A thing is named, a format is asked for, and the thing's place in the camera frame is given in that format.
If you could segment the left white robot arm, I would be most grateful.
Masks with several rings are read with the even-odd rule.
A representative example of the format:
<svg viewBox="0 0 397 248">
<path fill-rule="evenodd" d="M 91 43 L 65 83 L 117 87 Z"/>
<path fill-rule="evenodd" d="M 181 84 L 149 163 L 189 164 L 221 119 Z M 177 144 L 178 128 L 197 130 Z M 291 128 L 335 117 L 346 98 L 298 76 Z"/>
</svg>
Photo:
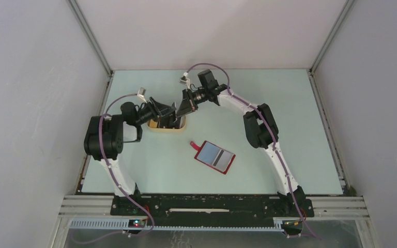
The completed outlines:
<svg viewBox="0 0 397 248">
<path fill-rule="evenodd" d="M 130 215 L 137 215 L 142 211 L 143 202 L 133 196 L 137 192 L 137 184 L 128 172 L 120 168 L 120 154 L 125 143 L 141 141 L 143 124 L 175 115 L 176 105 L 166 105 L 150 97 L 141 105 L 127 101 L 120 106 L 120 110 L 120 114 L 104 113 L 91 117 L 83 146 L 86 154 L 98 161 L 110 176 L 115 195 L 128 195 L 123 209 Z"/>
</svg>

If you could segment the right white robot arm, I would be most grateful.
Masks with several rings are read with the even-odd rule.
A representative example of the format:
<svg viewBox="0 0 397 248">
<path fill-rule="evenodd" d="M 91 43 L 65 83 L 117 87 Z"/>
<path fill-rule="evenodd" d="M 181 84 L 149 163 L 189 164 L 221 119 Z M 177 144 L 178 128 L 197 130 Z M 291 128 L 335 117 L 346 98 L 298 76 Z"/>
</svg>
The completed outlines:
<svg viewBox="0 0 397 248">
<path fill-rule="evenodd" d="M 263 151 L 272 164 L 282 213 L 287 216 L 295 215 L 306 195 L 283 156 L 279 144 L 279 129 L 270 107 L 266 103 L 251 103 L 231 90 L 229 84 L 219 84 L 210 70 L 204 70 L 197 75 L 201 83 L 197 90 L 191 89 L 188 75 L 185 72 L 180 78 L 181 84 L 187 88 L 182 91 L 182 101 L 176 116 L 193 113 L 198 110 L 199 104 L 206 101 L 242 115 L 247 141 L 253 148 Z"/>
</svg>

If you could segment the beige oval tray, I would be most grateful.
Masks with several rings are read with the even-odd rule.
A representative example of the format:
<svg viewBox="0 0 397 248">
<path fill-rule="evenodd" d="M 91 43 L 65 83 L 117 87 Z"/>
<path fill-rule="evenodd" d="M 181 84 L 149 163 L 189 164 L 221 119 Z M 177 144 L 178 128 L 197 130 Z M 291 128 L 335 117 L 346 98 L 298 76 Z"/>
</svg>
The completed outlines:
<svg viewBox="0 0 397 248">
<path fill-rule="evenodd" d="M 186 116 L 176 117 L 175 114 L 170 114 L 156 120 L 151 119 L 146 123 L 150 131 L 157 133 L 181 133 L 186 129 L 186 124 Z"/>
</svg>

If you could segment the red card holder wallet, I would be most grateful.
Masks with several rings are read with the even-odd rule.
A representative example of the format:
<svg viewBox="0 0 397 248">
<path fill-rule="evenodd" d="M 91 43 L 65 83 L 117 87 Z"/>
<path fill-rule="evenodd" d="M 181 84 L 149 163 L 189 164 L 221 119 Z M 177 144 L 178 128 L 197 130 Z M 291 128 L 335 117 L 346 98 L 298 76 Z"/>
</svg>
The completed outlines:
<svg viewBox="0 0 397 248">
<path fill-rule="evenodd" d="M 236 158 L 234 153 L 209 141 L 204 141 L 200 146 L 191 141 L 190 146 L 196 150 L 195 160 L 224 175 L 227 174 Z"/>
</svg>

